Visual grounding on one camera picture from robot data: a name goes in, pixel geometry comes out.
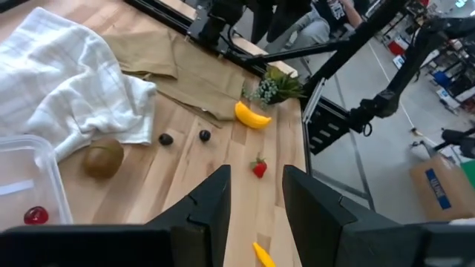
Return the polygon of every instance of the toy carrot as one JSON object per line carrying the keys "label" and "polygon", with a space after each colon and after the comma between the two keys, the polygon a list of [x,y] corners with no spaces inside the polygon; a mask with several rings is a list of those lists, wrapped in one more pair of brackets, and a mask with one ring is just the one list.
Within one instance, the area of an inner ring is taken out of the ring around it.
{"label": "toy carrot", "polygon": [[270,257],[270,255],[263,249],[259,244],[254,242],[252,244],[254,247],[255,253],[257,254],[259,260],[264,265],[264,267],[275,267],[275,263]]}

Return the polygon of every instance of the wooden table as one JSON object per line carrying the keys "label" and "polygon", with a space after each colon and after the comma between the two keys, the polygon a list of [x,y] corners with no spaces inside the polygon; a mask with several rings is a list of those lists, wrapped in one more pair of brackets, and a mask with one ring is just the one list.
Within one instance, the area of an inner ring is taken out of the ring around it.
{"label": "wooden table", "polygon": [[[163,1],[194,18],[194,9],[181,1]],[[36,6],[98,33],[165,27],[121,1],[32,0],[0,15],[0,40]],[[244,39],[235,42],[250,53],[262,52]],[[282,70],[292,70],[281,62],[277,65]],[[255,76],[238,67],[237,71],[257,85]],[[305,170],[299,102],[291,99],[268,111],[273,117],[272,124],[262,131],[239,122],[218,129],[161,95],[156,97],[156,102],[154,144],[126,145],[122,167],[112,179],[97,181],[83,174],[80,162],[84,150],[59,163],[75,223],[146,223],[175,204],[220,165],[230,164],[232,213],[224,266],[260,266],[252,248],[254,241],[270,252],[277,266],[299,266],[281,188],[285,164]],[[206,145],[197,138],[203,129],[212,132],[212,139]],[[174,137],[171,147],[157,143],[163,132]],[[263,179],[257,179],[249,170],[249,163],[259,152],[269,166]]]}

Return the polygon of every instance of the white towel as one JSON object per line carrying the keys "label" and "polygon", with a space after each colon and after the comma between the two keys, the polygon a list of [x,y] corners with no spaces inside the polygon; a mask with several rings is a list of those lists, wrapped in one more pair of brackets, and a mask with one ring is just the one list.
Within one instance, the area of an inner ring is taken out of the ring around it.
{"label": "white towel", "polygon": [[0,136],[41,136],[58,161],[104,136],[150,144],[155,92],[95,32],[39,7],[0,44]]}

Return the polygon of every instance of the red cherry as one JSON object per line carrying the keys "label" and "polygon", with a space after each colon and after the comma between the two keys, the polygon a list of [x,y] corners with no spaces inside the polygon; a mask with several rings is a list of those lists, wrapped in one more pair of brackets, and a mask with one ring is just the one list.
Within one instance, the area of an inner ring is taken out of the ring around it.
{"label": "red cherry", "polygon": [[41,206],[30,208],[24,214],[23,221],[27,225],[41,225],[45,224],[49,219],[48,212]]}

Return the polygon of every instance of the toy fruit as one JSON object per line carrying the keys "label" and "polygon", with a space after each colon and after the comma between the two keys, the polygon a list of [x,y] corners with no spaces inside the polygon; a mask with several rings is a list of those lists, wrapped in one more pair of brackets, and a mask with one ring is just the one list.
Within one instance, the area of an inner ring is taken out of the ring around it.
{"label": "toy fruit", "polygon": [[23,216],[23,221],[27,225],[45,224],[49,219],[48,212],[41,206],[30,208]]}
{"label": "toy fruit", "polygon": [[124,149],[113,138],[102,138],[91,143],[84,155],[82,167],[93,178],[111,178],[124,160]]}
{"label": "toy fruit", "polygon": [[275,267],[275,263],[270,257],[269,253],[267,253],[259,244],[254,242],[252,244],[255,250],[255,254],[258,256],[258,259],[261,261],[264,267]]}
{"label": "toy fruit", "polygon": [[208,142],[209,139],[211,138],[211,133],[207,130],[201,130],[200,131],[200,140],[203,142]]}
{"label": "toy fruit", "polygon": [[167,133],[162,133],[158,137],[158,142],[162,145],[171,145],[173,143],[173,137]]}
{"label": "toy fruit", "polygon": [[257,176],[258,178],[262,178],[267,170],[267,164],[263,159],[260,159],[258,156],[255,162],[251,162],[251,169],[255,176]]}
{"label": "toy fruit", "polygon": [[265,128],[272,118],[258,115],[247,108],[241,101],[235,105],[236,117],[245,125],[254,129]]}

